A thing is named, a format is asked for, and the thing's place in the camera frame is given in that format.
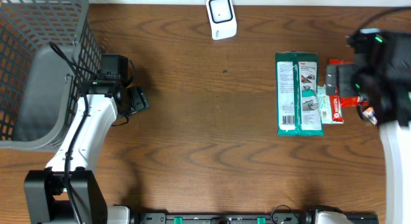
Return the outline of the white barcode scanner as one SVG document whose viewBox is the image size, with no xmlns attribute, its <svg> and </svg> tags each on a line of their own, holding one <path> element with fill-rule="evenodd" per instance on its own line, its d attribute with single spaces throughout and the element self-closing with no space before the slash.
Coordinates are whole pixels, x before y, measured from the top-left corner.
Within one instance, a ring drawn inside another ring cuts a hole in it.
<svg viewBox="0 0 411 224">
<path fill-rule="evenodd" d="M 207 15 L 213 40 L 228 39 L 237 33 L 237 20 L 232 0 L 207 0 Z"/>
</svg>

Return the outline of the red stick sachet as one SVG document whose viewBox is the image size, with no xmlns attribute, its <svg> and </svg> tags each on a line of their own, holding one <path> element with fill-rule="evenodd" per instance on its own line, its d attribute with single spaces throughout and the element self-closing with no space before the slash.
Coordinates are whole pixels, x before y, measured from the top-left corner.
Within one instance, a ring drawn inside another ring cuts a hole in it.
<svg viewBox="0 0 411 224">
<path fill-rule="evenodd" d="M 339 97 L 330 96 L 330 105 L 331 105 L 332 121 L 334 123 L 343 123 L 344 119 L 342 117 Z"/>
</svg>

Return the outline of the light green wipes pack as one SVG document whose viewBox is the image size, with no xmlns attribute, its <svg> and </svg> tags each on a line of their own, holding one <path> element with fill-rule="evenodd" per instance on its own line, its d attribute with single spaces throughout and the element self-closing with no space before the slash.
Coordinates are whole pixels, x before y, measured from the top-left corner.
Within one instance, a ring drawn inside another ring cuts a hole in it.
<svg viewBox="0 0 411 224">
<path fill-rule="evenodd" d="M 319 102 L 319 110 L 322 124 L 335 124 L 336 121 L 334 120 L 333 111 L 331 109 L 331 100 L 329 96 L 326 94 L 325 86 L 317 87 L 317 99 Z"/>
</svg>

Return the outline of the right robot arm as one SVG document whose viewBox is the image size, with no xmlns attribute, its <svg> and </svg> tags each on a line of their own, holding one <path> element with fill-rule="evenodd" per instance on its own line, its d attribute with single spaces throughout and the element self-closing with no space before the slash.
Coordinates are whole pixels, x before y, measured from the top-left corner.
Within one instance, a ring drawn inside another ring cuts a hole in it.
<svg viewBox="0 0 411 224">
<path fill-rule="evenodd" d="M 374 110 L 385 156 L 386 223 L 410 223 L 410 34 L 359 29 L 355 61 L 328 65 L 328 96 L 361 96 Z"/>
</svg>

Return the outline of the grey plastic mesh basket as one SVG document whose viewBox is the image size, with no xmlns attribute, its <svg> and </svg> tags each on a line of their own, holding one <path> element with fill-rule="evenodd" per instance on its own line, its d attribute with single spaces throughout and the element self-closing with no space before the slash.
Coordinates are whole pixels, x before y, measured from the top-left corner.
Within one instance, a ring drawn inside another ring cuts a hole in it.
<svg viewBox="0 0 411 224">
<path fill-rule="evenodd" d="M 1 0 L 1 147 L 55 152 L 101 67 L 89 0 Z"/>
</svg>

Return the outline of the red snack bag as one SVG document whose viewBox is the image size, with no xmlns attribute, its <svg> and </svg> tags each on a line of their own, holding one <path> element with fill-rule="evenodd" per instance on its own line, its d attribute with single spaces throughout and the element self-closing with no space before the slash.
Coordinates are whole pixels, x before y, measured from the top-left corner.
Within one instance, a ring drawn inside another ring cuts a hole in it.
<svg viewBox="0 0 411 224">
<path fill-rule="evenodd" d="M 344 64 L 350 64 L 350 62 L 341 60 L 341 59 L 330 59 L 329 64 L 330 65 L 344 65 Z M 363 106 L 363 105 L 368 106 L 369 102 L 366 101 L 361 96 L 354 96 L 354 97 L 348 97 L 348 98 L 340 97 L 340 104 L 341 104 L 341 107 L 355 107 L 355 106 Z"/>
</svg>

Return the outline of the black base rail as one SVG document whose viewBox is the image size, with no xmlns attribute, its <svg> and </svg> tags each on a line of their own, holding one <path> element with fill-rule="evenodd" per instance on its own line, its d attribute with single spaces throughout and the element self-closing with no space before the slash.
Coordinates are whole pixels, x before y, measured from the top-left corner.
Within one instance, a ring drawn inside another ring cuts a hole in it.
<svg viewBox="0 0 411 224">
<path fill-rule="evenodd" d="M 269 214 L 164 214 L 164 213 L 141 213 L 131 214 L 129 220 L 115 217 L 109 214 L 107 223 L 136 223 L 136 224 L 298 224 L 302 223 L 291 213 L 275 213 L 271 218 Z"/>
</svg>

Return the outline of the dark green package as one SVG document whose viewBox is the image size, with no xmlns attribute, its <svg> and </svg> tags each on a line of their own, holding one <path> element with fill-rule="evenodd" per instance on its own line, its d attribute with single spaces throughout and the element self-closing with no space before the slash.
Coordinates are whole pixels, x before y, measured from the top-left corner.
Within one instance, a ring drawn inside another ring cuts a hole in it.
<svg viewBox="0 0 411 224">
<path fill-rule="evenodd" d="M 316 53 L 275 54 L 279 136 L 324 135 L 317 98 L 318 73 Z"/>
</svg>

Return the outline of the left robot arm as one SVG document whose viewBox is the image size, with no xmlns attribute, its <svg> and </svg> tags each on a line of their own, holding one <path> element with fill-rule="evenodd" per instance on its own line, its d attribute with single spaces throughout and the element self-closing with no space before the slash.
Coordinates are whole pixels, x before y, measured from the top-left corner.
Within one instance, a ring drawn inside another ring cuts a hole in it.
<svg viewBox="0 0 411 224">
<path fill-rule="evenodd" d="M 32 223 L 133 223 L 127 206 L 107 205 L 94 172 L 110 127 L 147 110 L 144 91 L 132 83 L 136 69 L 121 55 L 103 55 L 97 75 L 82 83 L 68 133 L 43 170 L 24 181 Z"/>
</svg>

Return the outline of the small orange white box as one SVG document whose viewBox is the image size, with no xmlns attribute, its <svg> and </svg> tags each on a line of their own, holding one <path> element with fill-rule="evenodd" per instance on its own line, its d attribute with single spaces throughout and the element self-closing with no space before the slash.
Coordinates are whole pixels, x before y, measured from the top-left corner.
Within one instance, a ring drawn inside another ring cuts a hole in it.
<svg viewBox="0 0 411 224">
<path fill-rule="evenodd" d="M 376 119 L 375 111 L 372 107 L 366 108 L 363 112 L 363 117 L 368 119 L 373 125 L 378 124 L 378 120 Z"/>
</svg>

